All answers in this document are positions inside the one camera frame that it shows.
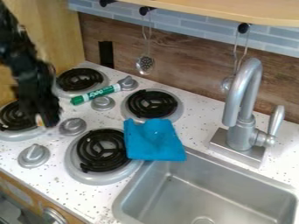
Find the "stove burner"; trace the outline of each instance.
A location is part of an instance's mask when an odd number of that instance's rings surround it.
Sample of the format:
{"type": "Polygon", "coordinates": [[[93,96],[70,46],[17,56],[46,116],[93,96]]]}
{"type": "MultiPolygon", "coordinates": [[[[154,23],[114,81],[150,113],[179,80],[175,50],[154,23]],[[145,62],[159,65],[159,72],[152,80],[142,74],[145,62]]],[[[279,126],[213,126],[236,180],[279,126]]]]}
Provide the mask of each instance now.
{"type": "Polygon", "coordinates": [[[177,100],[170,94],[145,89],[132,94],[127,104],[129,110],[139,118],[161,118],[177,109],[177,100]]]}
{"type": "Polygon", "coordinates": [[[64,91],[79,91],[90,88],[95,83],[102,83],[103,75],[91,68],[74,68],[64,72],[57,79],[64,91]]]}
{"type": "Polygon", "coordinates": [[[27,130],[36,128],[36,123],[26,118],[19,110],[18,102],[14,101],[0,111],[0,130],[27,130]]]}
{"type": "Polygon", "coordinates": [[[89,131],[77,143],[82,171],[109,172],[128,163],[123,138],[123,133],[114,129],[89,131]]]}

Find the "green marker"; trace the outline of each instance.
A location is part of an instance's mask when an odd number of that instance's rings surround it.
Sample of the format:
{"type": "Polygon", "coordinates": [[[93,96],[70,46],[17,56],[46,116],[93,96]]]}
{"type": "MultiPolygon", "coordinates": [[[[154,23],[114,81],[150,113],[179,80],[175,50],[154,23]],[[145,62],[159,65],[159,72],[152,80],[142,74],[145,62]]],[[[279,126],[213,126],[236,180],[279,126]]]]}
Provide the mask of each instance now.
{"type": "Polygon", "coordinates": [[[78,95],[75,96],[71,99],[71,103],[72,105],[76,106],[79,105],[83,102],[88,102],[93,100],[96,97],[99,96],[103,96],[103,95],[108,95],[108,94],[112,94],[112,93],[117,93],[120,92],[122,90],[121,85],[120,84],[114,84],[108,87],[104,87],[104,88],[100,88],[98,90],[94,90],[92,92],[89,92],[87,94],[82,94],[82,95],[78,95]]]}

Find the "wooden backsplash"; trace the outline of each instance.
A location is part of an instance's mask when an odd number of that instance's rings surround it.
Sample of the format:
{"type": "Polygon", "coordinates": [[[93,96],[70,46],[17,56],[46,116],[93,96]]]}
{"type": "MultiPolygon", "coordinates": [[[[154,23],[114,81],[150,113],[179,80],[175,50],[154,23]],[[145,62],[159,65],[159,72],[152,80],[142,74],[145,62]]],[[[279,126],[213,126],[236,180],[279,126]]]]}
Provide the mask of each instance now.
{"type": "MultiPolygon", "coordinates": [[[[80,14],[86,60],[100,63],[98,41],[113,41],[115,69],[139,75],[136,58],[143,52],[141,26],[80,14]]],[[[221,81],[233,71],[233,46],[203,38],[154,30],[151,53],[155,72],[146,79],[224,101],[221,81]]],[[[286,119],[299,123],[299,59],[249,49],[247,57],[262,61],[264,72],[255,110],[270,114],[286,107],[286,119]]]]}

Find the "blue cloth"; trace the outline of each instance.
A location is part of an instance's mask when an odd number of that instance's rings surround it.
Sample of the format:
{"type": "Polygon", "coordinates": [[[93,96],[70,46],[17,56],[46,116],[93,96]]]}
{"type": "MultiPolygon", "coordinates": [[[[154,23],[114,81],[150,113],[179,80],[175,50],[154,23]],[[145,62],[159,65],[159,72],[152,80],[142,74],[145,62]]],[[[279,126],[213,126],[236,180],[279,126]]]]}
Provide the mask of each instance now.
{"type": "Polygon", "coordinates": [[[178,139],[170,120],[150,119],[135,124],[124,122],[127,157],[142,160],[185,161],[184,146],[178,139]]]}

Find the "sink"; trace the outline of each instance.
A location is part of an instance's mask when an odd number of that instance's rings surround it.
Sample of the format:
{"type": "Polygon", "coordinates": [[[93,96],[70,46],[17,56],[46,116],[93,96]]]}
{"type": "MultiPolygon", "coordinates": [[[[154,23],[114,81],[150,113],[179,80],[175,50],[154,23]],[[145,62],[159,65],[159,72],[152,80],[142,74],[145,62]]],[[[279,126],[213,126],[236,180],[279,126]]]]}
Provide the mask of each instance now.
{"type": "Polygon", "coordinates": [[[288,185],[185,148],[183,163],[146,162],[116,198],[122,224],[292,224],[288,185]]]}

